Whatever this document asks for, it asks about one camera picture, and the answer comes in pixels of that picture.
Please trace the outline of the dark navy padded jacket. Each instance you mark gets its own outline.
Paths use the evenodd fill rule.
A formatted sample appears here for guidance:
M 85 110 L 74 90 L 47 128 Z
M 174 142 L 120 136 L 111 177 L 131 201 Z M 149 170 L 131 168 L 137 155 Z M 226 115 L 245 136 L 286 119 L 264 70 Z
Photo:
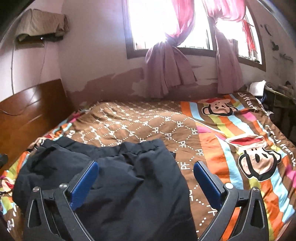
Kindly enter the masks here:
M 77 215 L 94 240 L 196 240 L 189 188 L 162 140 L 98 148 L 67 137 L 45 140 L 21 168 L 13 201 L 36 186 L 69 182 L 90 162 L 99 174 Z

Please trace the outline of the wooden headboard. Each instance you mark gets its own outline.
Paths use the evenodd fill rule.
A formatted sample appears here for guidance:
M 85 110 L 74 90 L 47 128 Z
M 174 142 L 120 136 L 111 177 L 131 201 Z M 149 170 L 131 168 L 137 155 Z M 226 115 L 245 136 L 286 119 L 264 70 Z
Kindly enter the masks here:
M 27 147 L 73 112 L 60 79 L 25 89 L 1 102 L 1 154 L 10 168 Z

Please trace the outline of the brown patterned bed cover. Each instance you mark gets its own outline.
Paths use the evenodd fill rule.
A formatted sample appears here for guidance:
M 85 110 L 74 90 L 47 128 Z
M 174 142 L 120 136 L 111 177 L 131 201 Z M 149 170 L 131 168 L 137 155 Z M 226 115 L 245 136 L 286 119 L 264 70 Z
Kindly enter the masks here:
M 295 146 L 247 92 L 193 102 L 99 102 L 37 138 L 1 175 L 1 240 L 94 240 L 67 201 L 68 183 L 13 201 L 17 176 L 45 140 L 98 148 L 162 140 L 189 188 L 196 240 L 277 240 L 295 216 Z M 202 161 L 226 191 L 210 206 L 194 177 Z

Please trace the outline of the pink curtain right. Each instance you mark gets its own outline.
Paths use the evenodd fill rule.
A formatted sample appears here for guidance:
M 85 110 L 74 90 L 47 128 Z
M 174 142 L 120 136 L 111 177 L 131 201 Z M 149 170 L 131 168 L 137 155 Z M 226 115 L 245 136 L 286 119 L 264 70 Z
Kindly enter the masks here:
M 214 21 L 215 40 L 217 46 L 216 64 L 218 74 L 218 93 L 229 94 L 243 87 L 242 71 L 230 42 L 218 30 L 219 20 L 241 23 L 248 50 L 255 51 L 255 43 L 248 22 L 245 20 L 245 1 L 203 1 L 207 16 Z

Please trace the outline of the pink curtain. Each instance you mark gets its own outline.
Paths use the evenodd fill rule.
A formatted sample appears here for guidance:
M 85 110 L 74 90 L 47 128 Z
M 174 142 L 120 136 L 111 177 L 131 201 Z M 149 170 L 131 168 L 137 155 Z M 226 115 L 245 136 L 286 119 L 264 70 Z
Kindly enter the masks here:
M 214 21 L 215 40 L 217 46 L 216 64 L 218 74 L 218 93 L 229 94 L 243 87 L 242 71 L 230 42 L 218 30 L 219 20 L 241 23 L 248 50 L 255 51 L 255 43 L 248 22 L 245 20 L 245 1 L 203 1 L 207 16 Z
M 171 89 L 196 82 L 187 57 L 178 49 L 195 24 L 194 1 L 163 1 L 157 25 L 164 38 L 145 56 L 148 92 L 151 98 L 163 98 Z

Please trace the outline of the white paper bag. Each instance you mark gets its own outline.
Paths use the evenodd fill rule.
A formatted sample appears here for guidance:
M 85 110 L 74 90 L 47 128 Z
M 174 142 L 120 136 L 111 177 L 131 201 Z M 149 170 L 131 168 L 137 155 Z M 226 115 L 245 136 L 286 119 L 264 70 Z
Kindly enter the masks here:
M 263 97 L 266 81 L 252 82 L 249 86 L 249 92 L 253 96 Z

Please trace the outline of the cluttered bedside table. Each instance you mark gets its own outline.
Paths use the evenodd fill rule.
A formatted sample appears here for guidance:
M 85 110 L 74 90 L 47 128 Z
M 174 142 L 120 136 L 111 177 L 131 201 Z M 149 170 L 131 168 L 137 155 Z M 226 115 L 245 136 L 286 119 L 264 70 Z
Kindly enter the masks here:
M 271 121 L 295 144 L 295 99 L 281 93 L 271 82 L 264 87 L 263 106 L 270 111 Z

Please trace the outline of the pink curtain left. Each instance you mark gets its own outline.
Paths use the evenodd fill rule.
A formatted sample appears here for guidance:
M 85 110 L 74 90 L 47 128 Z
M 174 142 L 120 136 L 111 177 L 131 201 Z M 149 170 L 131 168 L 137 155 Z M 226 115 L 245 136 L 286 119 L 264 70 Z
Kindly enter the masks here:
M 196 82 L 187 57 L 178 49 L 195 24 L 194 1 L 163 1 L 157 25 L 164 38 L 145 56 L 148 92 L 151 98 L 163 98 L 171 89 Z

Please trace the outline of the cloth covered wall unit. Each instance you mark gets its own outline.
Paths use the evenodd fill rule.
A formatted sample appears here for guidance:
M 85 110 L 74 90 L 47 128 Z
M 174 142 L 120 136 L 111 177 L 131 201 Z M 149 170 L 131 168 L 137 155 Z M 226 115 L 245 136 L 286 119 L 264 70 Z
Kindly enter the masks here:
M 63 40 L 69 31 L 68 19 L 64 14 L 29 9 L 21 17 L 16 28 L 16 40 L 20 42 Z

